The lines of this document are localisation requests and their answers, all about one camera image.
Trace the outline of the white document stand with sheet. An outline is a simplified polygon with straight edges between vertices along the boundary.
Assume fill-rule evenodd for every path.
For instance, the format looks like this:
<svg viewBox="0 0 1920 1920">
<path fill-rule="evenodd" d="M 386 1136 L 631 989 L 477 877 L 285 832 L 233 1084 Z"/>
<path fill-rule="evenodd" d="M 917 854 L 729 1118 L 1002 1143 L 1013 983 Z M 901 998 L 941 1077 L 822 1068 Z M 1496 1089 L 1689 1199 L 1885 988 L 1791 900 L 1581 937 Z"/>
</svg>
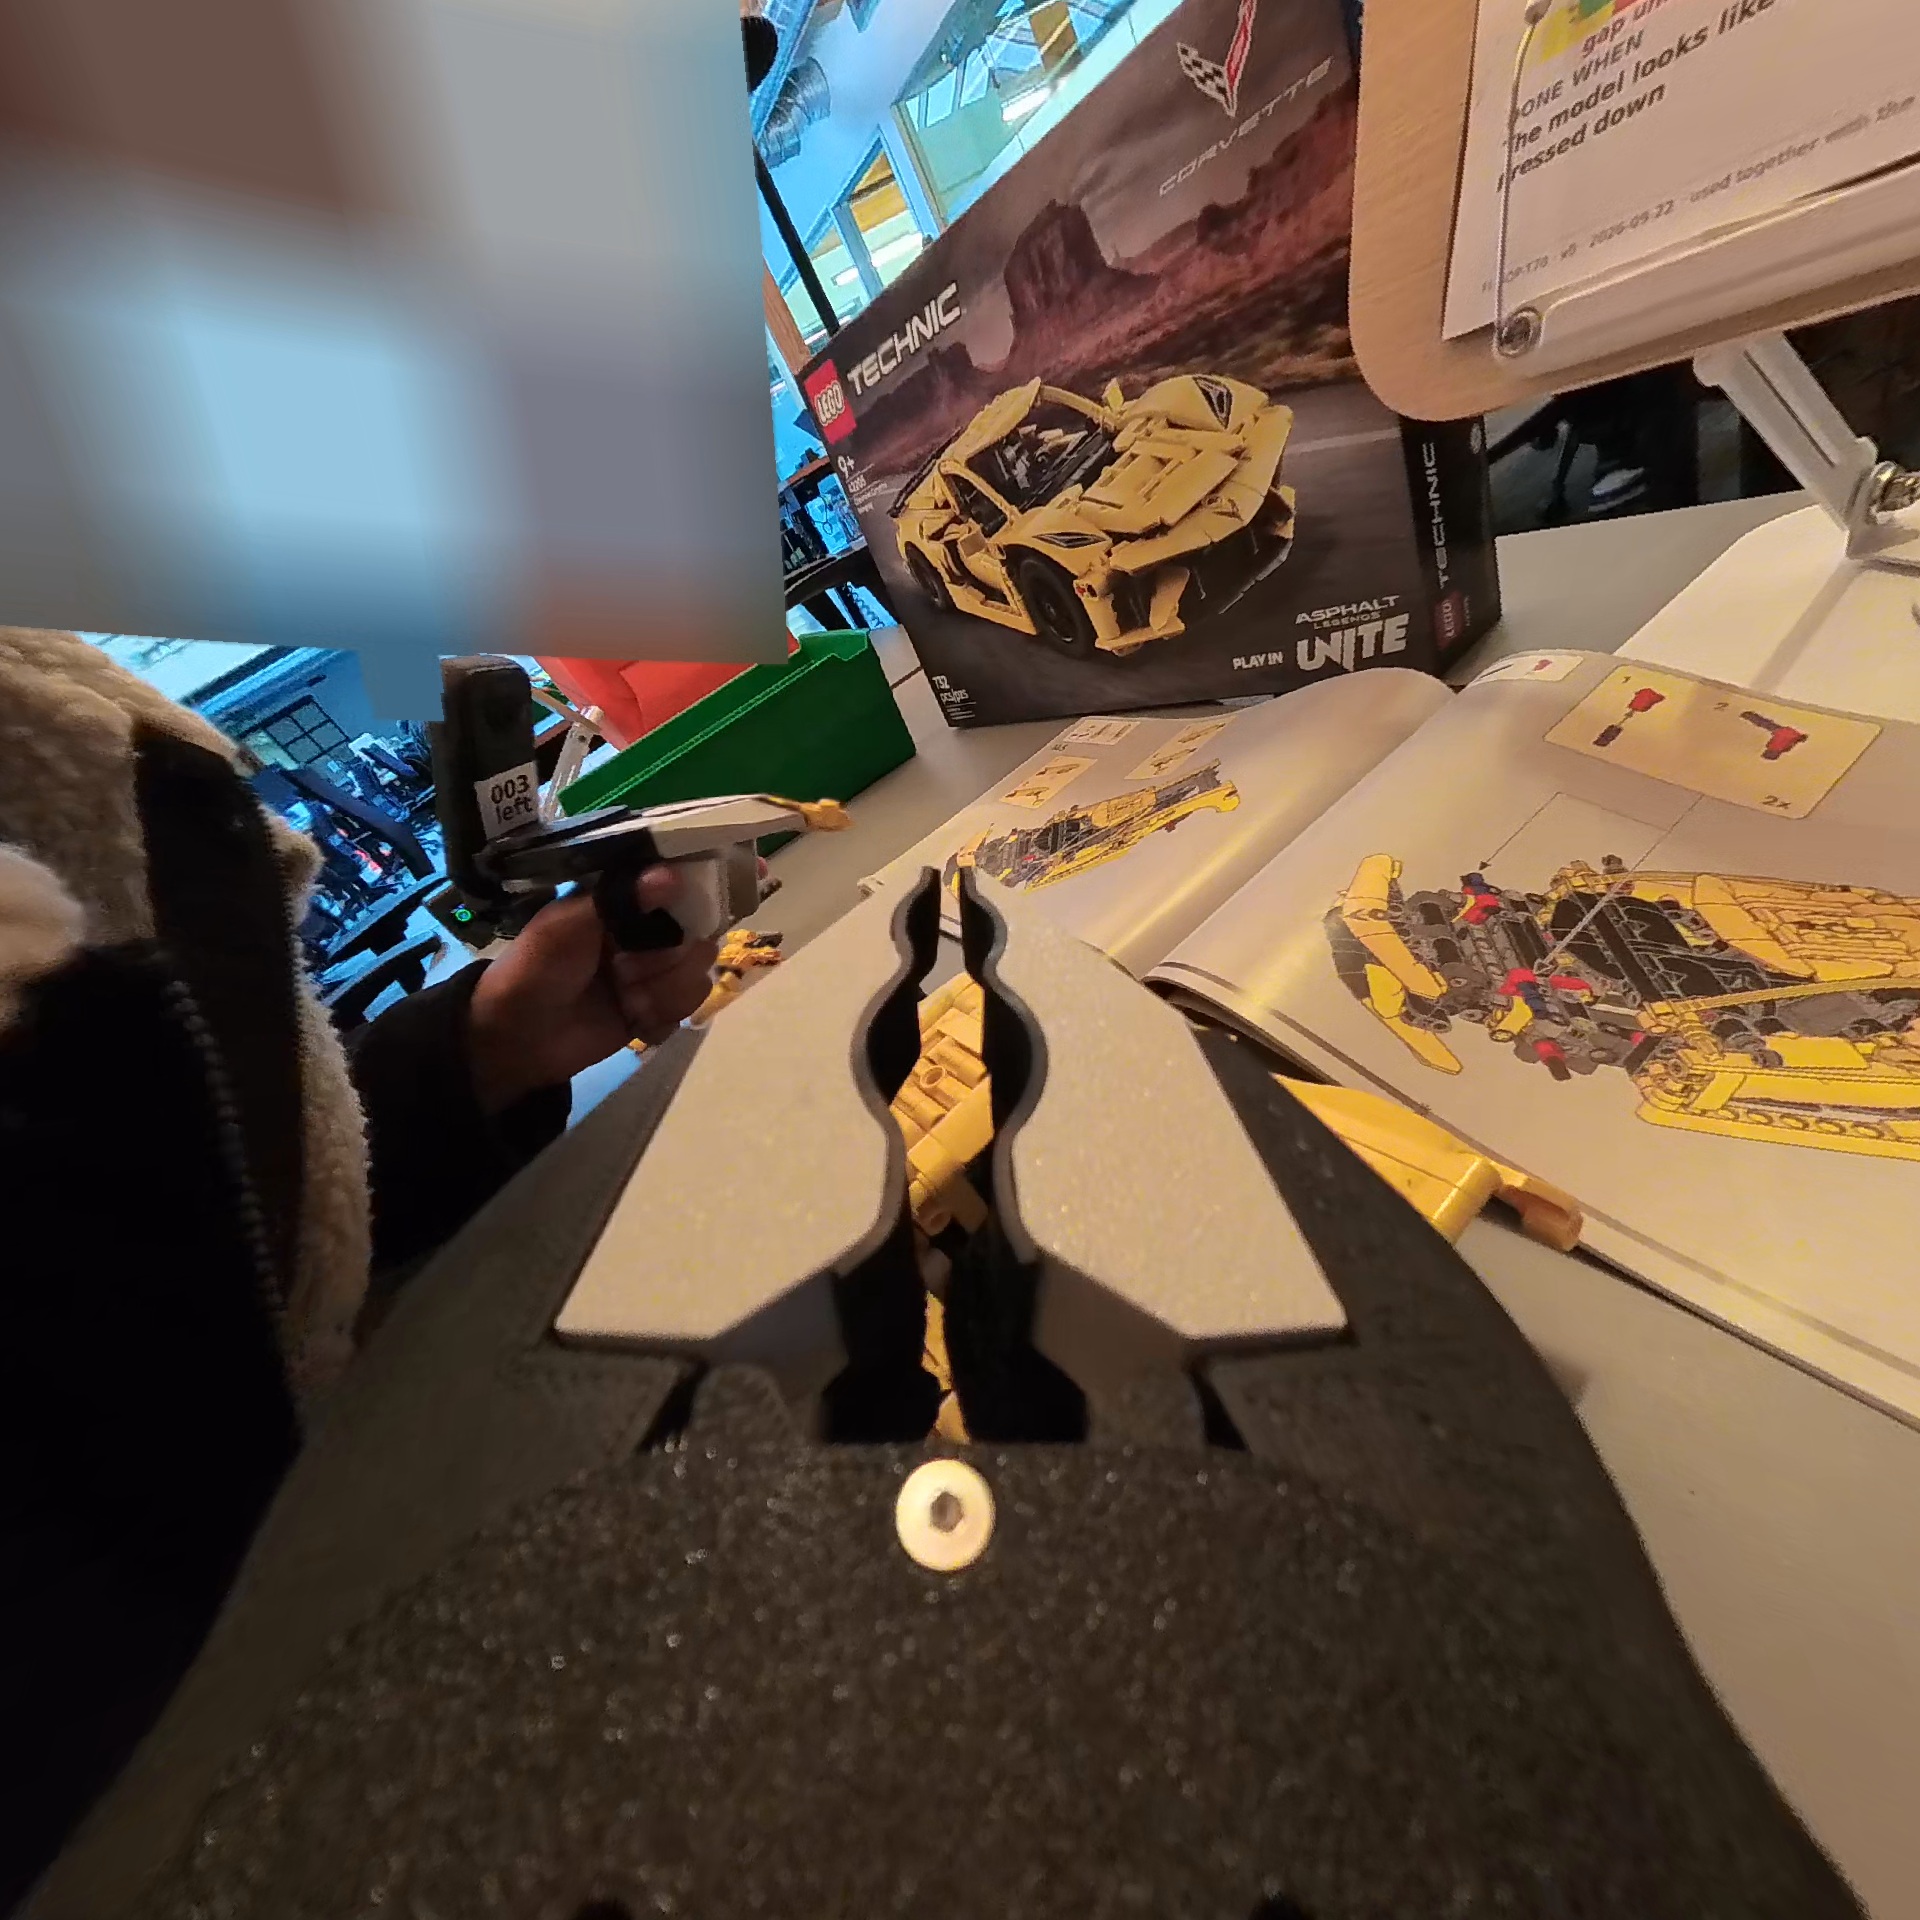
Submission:
<svg viewBox="0 0 1920 1920">
<path fill-rule="evenodd" d="M 1807 505 L 1623 649 L 1916 719 L 1916 464 L 1789 334 L 1912 300 L 1918 4 L 1359 8 L 1351 338 L 1405 415 L 1690 368 Z"/>
</svg>

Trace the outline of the yellow brick car model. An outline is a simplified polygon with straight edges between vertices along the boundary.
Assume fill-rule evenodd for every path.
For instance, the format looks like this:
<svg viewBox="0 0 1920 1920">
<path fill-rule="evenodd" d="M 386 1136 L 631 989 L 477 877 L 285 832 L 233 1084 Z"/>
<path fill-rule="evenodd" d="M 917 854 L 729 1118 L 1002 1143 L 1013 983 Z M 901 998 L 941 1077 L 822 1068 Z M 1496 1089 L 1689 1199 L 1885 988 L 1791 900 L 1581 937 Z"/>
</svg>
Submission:
<svg viewBox="0 0 1920 1920">
<path fill-rule="evenodd" d="M 991 1078 L 981 1047 L 981 988 L 966 960 L 961 980 L 976 988 L 976 1069 L 961 1071 L 964 1100 L 953 1110 L 935 1108 L 927 1133 L 906 1140 L 906 1205 L 909 1222 L 927 1207 L 960 1215 L 956 1183 L 978 1154 L 991 1157 Z M 956 988 L 945 985 L 919 1004 L 920 1050 L 932 1047 L 935 1025 L 949 1014 Z M 1204 1050 L 1216 1069 L 1225 1053 Z M 1526 1226 L 1552 1246 L 1576 1241 L 1576 1207 L 1557 1189 L 1518 1175 L 1477 1154 L 1441 1127 L 1418 1120 L 1394 1102 L 1344 1087 L 1301 1087 L 1276 1078 L 1260 1060 L 1234 1057 L 1234 1086 L 1248 1095 L 1240 1122 L 1255 1138 L 1255 1120 L 1278 1120 L 1280 1145 L 1296 1145 L 1303 1176 L 1328 1172 L 1334 1182 L 1334 1224 L 1364 1229 L 1396 1192 L 1415 1214 L 1444 1236 L 1455 1236 L 1458 1222 L 1473 1215 L 1490 1196 L 1518 1207 Z M 920 1069 L 914 1062 L 895 1097 L 922 1095 Z M 981 1249 L 973 1266 L 957 1269 L 949 1281 L 945 1353 L 951 1389 L 956 1392 L 966 1430 L 973 1439 L 1052 1442 L 1084 1430 L 1095 1402 L 1030 1341 L 1032 1285 L 1017 1272 L 996 1217 L 991 1183 L 991 1222 L 973 1226 Z"/>
</svg>

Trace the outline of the orange plastic bin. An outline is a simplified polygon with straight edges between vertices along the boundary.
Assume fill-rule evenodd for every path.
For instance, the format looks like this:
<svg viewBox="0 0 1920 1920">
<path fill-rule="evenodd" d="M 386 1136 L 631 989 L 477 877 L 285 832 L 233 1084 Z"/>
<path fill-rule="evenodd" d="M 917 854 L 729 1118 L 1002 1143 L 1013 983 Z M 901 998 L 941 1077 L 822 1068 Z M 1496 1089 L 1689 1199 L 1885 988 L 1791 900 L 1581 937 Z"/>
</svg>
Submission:
<svg viewBox="0 0 1920 1920">
<path fill-rule="evenodd" d="M 697 663 L 575 656 L 538 656 L 537 663 L 575 709 L 598 709 L 620 746 L 631 746 L 712 687 L 712 673 Z"/>
</svg>

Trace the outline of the green plastic bin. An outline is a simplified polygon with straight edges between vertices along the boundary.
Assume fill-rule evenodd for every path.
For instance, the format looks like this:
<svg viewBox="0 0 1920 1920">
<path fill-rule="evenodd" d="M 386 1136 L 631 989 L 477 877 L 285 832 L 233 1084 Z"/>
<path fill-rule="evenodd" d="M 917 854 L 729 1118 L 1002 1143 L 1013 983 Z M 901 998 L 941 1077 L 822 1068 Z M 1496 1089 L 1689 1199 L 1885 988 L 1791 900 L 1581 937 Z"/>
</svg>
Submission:
<svg viewBox="0 0 1920 1920">
<path fill-rule="evenodd" d="M 788 642 L 776 663 L 697 663 L 711 689 L 662 727 L 581 772 L 565 814 L 727 794 L 852 799 L 917 745 L 863 630 Z"/>
</svg>

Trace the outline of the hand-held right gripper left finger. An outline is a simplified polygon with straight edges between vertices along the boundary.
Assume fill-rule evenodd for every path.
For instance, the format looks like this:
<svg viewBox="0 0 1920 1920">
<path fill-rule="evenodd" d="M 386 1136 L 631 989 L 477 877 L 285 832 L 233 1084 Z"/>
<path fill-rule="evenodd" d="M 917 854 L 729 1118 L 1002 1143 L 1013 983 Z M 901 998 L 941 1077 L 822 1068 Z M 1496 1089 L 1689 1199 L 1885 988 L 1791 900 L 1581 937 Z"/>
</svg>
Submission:
<svg viewBox="0 0 1920 1920">
<path fill-rule="evenodd" d="M 822 1438 L 925 1438 L 925 1285 L 892 1102 L 940 873 L 846 912 L 700 1036 L 559 1308 L 561 1343 L 749 1365 Z"/>
</svg>

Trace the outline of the dark toy set box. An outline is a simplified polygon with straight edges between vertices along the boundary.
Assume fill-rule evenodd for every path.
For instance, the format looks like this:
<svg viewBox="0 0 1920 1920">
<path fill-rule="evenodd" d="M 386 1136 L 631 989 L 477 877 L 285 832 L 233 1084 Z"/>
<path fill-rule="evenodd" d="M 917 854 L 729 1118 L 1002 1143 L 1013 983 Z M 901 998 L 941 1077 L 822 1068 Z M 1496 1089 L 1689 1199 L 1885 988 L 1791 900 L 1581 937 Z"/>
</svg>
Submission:
<svg viewBox="0 0 1920 1920">
<path fill-rule="evenodd" d="M 1478 420 L 1349 327 L 1351 4 L 1178 4 L 804 368 L 951 729 L 1444 673 L 1502 614 Z"/>
</svg>

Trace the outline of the grey desk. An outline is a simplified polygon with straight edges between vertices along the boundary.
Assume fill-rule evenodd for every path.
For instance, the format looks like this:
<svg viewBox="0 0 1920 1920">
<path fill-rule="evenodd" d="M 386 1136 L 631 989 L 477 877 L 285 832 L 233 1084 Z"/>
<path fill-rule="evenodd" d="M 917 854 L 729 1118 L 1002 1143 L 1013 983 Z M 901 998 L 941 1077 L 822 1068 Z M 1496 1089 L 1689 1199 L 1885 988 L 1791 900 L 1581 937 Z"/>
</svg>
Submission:
<svg viewBox="0 0 1920 1920">
<path fill-rule="evenodd" d="M 1581 649 L 1784 685 L 1837 582 L 1802 494 L 1496 541 L 1503 616 L 1446 679 Z M 1916 1914 L 1916 1430 L 1503 1217 L 1463 1252 L 1575 1392 L 1721 1702 L 1871 1914 Z"/>
</svg>

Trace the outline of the person's left forearm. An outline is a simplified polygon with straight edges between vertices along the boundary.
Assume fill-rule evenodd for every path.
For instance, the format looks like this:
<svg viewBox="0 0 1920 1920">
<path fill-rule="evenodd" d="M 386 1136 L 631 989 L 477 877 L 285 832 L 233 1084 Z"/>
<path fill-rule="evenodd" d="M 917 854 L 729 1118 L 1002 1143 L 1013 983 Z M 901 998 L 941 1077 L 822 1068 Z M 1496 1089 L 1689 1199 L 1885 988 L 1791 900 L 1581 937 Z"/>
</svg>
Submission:
<svg viewBox="0 0 1920 1920">
<path fill-rule="evenodd" d="M 344 1041 L 368 1132 L 377 1280 L 434 1255 L 569 1125 L 569 1078 L 500 1108 L 481 1102 L 471 1009 L 486 972 L 486 961 L 471 961 L 399 998 Z"/>
</svg>

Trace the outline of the open instruction booklet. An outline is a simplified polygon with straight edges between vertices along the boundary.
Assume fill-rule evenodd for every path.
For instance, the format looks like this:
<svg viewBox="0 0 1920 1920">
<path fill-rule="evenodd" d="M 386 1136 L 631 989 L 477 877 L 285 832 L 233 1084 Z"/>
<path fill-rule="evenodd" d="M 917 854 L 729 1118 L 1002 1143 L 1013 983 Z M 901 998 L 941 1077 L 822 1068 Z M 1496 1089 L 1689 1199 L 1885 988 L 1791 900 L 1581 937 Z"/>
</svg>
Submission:
<svg viewBox="0 0 1920 1920">
<path fill-rule="evenodd" d="M 1084 718 L 860 881 L 1037 900 L 1543 1176 L 1605 1261 L 1916 1424 L 1916 725 L 1592 654 Z"/>
</svg>

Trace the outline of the person's left hand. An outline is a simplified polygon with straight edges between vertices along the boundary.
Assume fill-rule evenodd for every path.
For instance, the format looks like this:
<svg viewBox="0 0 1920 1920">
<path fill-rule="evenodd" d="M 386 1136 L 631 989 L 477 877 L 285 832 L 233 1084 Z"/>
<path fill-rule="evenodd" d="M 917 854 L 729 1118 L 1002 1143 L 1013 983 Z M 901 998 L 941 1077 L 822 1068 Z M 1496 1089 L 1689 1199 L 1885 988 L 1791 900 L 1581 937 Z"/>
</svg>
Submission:
<svg viewBox="0 0 1920 1920">
<path fill-rule="evenodd" d="M 484 1112 L 567 1086 L 633 1041 L 670 1040 L 711 988 L 714 941 L 624 951 L 590 894 L 541 908 L 469 1000 L 469 1064 Z"/>
</svg>

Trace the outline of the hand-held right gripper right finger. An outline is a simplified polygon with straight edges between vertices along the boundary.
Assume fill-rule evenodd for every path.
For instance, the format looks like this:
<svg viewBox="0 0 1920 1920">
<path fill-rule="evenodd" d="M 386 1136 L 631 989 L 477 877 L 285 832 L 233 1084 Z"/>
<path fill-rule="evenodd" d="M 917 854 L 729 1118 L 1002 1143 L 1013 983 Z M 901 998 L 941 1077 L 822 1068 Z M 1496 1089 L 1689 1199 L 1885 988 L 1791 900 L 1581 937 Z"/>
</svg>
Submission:
<svg viewBox="0 0 1920 1920">
<path fill-rule="evenodd" d="M 991 1183 L 1030 1343 L 1088 1401 L 1349 1330 L 1189 1021 L 1103 951 L 960 873 Z"/>
</svg>

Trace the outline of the wooden board document stand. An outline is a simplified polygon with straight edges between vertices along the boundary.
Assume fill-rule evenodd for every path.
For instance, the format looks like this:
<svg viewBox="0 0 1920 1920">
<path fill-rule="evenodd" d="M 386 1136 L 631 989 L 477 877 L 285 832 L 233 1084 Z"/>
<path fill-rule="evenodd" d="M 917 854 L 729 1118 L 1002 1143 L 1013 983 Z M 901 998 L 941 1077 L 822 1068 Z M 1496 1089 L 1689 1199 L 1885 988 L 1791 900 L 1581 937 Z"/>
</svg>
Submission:
<svg viewBox="0 0 1920 1920">
<path fill-rule="evenodd" d="M 546 770 L 538 793 L 538 823 L 550 824 L 561 816 L 561 793 L 584 767 L 593 745 L 605 740 L 605 710 L 598 703 L 574 709 L 557 693 L 534 687 L 534 702 L 552 712 L 561 727 L 556 735 L 534 740 L 534 767 Z"/>
</svg>

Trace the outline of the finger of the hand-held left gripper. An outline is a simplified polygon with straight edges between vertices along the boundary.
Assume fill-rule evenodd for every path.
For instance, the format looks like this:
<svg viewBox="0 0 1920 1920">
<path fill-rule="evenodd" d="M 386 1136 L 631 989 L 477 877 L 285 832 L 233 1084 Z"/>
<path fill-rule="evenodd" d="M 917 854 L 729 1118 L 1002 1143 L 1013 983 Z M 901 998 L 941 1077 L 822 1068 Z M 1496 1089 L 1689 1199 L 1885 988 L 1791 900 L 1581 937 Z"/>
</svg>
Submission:
<svg viewBox="0 0 1920 1920">
<path fill-rule="evenodd" d="M 808 805 L 749 793 L 712 799 L 680 799 L 645 807 L 631 841 L 642 866 L 722 857 L 764 838 L 784 841 L 808 832 Z"/>
</svg>

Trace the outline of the fleece lined jacket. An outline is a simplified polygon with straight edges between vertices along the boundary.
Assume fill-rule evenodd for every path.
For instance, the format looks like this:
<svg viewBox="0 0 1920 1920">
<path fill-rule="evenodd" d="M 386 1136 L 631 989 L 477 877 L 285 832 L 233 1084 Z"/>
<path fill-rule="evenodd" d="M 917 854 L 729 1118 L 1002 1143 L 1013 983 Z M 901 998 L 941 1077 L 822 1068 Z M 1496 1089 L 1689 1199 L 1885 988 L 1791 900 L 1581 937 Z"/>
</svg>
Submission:
<svg viewBox="0 0 1920 1920">
<path fill-rule="evenodd" d="M 198 1656 L 370 1224 L 296 949 L 314 854 L 101 647 L 4 628 L 2 663 L 8 1913 Z"/>
</svg>

